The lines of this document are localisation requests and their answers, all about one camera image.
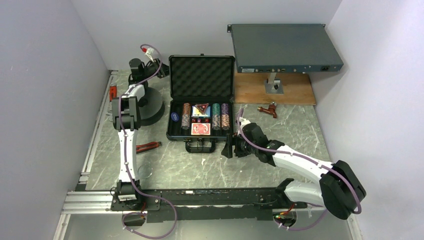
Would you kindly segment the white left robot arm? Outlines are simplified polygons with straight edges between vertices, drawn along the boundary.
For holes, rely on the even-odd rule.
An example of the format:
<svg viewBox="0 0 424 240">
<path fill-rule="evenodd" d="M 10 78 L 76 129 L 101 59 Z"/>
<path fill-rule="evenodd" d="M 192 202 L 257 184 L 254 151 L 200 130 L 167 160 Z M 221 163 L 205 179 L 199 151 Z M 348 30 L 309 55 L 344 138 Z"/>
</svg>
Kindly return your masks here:
<svg viewBox="0 0 424 240">
<path fill-rule="evenodd" d="M 155 124 L 165 113 L 162 94 L 150 87 L 148 81 L 169 74 L 169 68 L 156 47 L 145 43 L 140 49 L 148 57 L 148 63 L 139 58 L 131 59 L 127 90 L 111 100 L 112 125 L 117 131 L 120 147 L 120 170 L 113 199 L 131 210 L 145 206 L 137 174 L 139 129 Z"/>
</svg>

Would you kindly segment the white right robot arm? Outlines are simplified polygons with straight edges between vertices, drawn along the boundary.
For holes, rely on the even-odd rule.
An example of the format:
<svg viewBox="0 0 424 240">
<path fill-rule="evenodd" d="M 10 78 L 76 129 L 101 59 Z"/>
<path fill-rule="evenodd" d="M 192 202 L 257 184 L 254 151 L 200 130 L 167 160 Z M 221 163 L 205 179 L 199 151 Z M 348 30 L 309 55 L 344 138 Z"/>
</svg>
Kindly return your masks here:
<svg viewBox="0 0 424 240">
<path fill-rule="evenodd" d="M 260 126 L 244 118 L 243 113 L 241 109 L 237 114 L 237 132 L 227 136 L 221 154 L 228 159 L 254 155 L 262 163 L 288 169 L 308 180 L 287 178 L 281 182 L 275 189 L 275 200 L 280 207 L 287 208 L 297 202 L 323 206 L 341 220 L 362 213 L 361 202 L 367 192 L 347 162 L 319 160 L 281 141 L 270 140 Z"/>
</svg>

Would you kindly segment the black poker set case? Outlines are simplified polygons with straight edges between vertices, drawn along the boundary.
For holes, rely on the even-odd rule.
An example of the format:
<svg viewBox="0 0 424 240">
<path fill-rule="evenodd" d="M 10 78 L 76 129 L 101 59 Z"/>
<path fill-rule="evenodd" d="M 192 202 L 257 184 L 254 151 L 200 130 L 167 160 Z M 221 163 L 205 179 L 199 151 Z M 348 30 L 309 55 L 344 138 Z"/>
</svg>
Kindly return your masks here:
<svg viewBox="0 0 424 240">
<path fill-rule="evenodd" d="M 169 58 L 170 102 L 166 137 L 170 141 L 184 142 L 188 153 L 212 153 L 216 143 L 226 141 L 226 135 L 234 132 L 234 79 L 235 58 L 230 55 L 171 55 Z M 190 103 L 190 128 L 181 128 L 183 104 Z M 210 118 L 193 118 L 192 106 L 209 103 Z M 213 130 L 212 105 L 229 105 L 229 130 Z M 171 120 L 177 113 L 179 121 Z M 209 123 L 210 135 L 191 135 L 192 123 Z"/>
</svg>

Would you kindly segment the red triangle token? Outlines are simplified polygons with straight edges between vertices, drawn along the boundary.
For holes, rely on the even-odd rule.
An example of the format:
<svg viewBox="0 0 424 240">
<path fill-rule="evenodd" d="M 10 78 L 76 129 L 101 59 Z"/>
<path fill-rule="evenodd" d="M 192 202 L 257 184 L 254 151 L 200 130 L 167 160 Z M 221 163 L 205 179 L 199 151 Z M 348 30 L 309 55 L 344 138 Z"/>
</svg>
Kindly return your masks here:
<svg viewBox="0 0 424 240">
<path fill-rule="evenodd" d="M 200 104 L 195 104 L 194 107 L 202 114 L 205 114 L 208 107 L 209 107 L 209 103 L 200 103 Z"/>
</svg>

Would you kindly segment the orange poker chip stack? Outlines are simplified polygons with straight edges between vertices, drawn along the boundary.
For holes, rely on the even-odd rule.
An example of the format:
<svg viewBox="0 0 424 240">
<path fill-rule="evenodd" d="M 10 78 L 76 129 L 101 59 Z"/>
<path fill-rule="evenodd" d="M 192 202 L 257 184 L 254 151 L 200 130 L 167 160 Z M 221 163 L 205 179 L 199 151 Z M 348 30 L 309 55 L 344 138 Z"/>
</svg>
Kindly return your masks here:
<svg viewBox="0 0 424 240">
<path fill-rule="evenodd" d="M 191 104 L 186 102 L 183 104 L 182 115 L 190 115 L 191 113 Z"/>
</svg>

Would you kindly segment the blue small blind button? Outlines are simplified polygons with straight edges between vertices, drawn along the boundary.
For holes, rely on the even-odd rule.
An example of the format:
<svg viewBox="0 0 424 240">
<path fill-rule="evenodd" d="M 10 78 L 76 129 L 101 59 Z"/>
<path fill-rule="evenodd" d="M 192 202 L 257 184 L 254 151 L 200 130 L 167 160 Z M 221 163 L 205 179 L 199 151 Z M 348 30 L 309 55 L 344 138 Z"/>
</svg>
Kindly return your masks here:
<svg viewBox="0 0 424 240">
<path fill-rule="evenodd" d="M 179 121 L 179 119 L 180 119 L 179 115 L 178 115 L 176 112 L 172 112 L 172 113 L 170 114 L 170 118 L 171 118 L 171 120 L 172 120 L 172 121 L 174 121 L 174 122 L 178 122 L 178 121 Z"/>
</svg>

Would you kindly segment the grey poker chip stack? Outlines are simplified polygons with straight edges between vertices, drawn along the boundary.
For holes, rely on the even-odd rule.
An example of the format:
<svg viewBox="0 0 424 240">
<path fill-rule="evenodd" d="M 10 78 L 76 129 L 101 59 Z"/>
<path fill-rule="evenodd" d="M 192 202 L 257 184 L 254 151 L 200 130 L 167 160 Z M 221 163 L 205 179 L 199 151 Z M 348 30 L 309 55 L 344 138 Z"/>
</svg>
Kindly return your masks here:
<svg viewBox="0 0 424 240">
<path fill-rule="evenodd" d="M 181 128 L 183 130 L 188 130 L 191 124 L 191 117 L 189 114 L 183 114 L 181 118 Z"/>
</svg>

